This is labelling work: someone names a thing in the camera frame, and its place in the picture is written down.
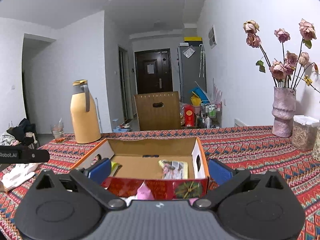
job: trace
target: red package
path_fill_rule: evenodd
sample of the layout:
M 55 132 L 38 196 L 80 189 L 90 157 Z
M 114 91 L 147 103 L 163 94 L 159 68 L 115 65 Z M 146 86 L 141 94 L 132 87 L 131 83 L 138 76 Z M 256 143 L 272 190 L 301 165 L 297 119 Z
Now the red package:
M 195 108 L 192 105 L 184 106 L 184 118 L 187 127 L 195 126 Z

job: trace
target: wall picture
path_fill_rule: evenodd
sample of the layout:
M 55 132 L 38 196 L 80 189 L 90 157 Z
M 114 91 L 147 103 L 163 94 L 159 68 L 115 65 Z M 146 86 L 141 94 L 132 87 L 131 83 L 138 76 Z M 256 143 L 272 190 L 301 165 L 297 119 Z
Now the wall picture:
M 214 35 L 214 25 L 212 25 L 212 27 L 209 30 L 208 38 L 209 38 L 209 44 L 211 48 L 217 45 L 216 37 Z

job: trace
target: table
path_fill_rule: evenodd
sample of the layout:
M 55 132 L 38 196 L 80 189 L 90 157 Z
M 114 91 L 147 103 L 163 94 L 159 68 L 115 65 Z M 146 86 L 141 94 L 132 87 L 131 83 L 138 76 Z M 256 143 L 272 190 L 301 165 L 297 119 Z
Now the table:
M 244 167 L 252 173 L 265 173 L 268 169 L 277 169 L 287 180 L 306 212 L 306 223 L 298 240 L 320 240 L 320 162 L 311 156 L 311 151 L 297 150 L 290 138 L 279 138 L 272 133 L 272 126 L 233 127 L 220 129 L 191 129 L 141 131 L 104 134 L 103 138 L 137 140 L 143 138 L 183 138 L 198 136 L 206 152 L 206 158 L 217 158 L 231 168 Z M 97 142 L 80 145 L 74 135 L 67 134 L 63 144 L 54 141 L 41 147 L 50 152 L 48 163 L 40 165 L 37 174 L 43 169 L 52 169 L 55 173 L 68 173 L 76 163 Z M 0 173 L 9 172 L 9 166 Z M 14 225 L 15 211 L 27 190 L 31 180 L 12 190 L 9 194 L 0 193 L 0 230 L 7 239 L 21 239 Z

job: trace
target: refrigerator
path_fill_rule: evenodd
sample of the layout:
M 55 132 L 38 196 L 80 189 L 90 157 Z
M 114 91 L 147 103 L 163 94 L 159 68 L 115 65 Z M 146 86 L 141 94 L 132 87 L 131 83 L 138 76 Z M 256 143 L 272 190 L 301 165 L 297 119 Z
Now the refrigerator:
M 179 75 L 180 75 L 180 100 L 182 103 L 191 104 L 191 96 L 193 95 L 190 92 L 191 89 L 197 87 L 197 84 L 207 92 L 207 82 L 206 82 L 206 73 L 205 69 L 202 66 L 201 76 L 199 77 L 200 72 L 200 51 L 201 47 L 193 46 L 195 52 L 191 57 L 187 58 L 183 52 L 187 49 L 187 46 L 178 47 L 178 66 L 179 66 Z

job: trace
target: green leaf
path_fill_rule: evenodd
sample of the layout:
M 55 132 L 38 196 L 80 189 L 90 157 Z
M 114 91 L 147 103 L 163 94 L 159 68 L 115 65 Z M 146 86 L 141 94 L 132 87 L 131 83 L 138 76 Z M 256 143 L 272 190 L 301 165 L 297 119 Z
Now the green leaf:
M 312 47 L 311 41 L 303 40 L 303 43 L 304 43 L 304 45 L 305 45 L 308 49 L 311 49 L 311 47 Z
M 265 72 L 266 72 L 266 70 L 265 70 L 264 66 L 260 66 L 260 67 L 259 67 L 259 71 L 260 71 L 260 72 L 263 72 L 263 73 L 265 73 Z
M 260 66 L 260 67 L 259 67 L 259 71 L 260 71 L 260 72 L 263 72 L 263 73 L 266 72 L 266 70 L 265 70 L 265 68 L 264 68 L 264 65 L 263 65 L 263 61 L 258 60 L 257 63 L 256 63 L 256 66 Z
M 256 63 L 256 66 L 263 66 L 263 61 L 258 60 L 257 63 Z

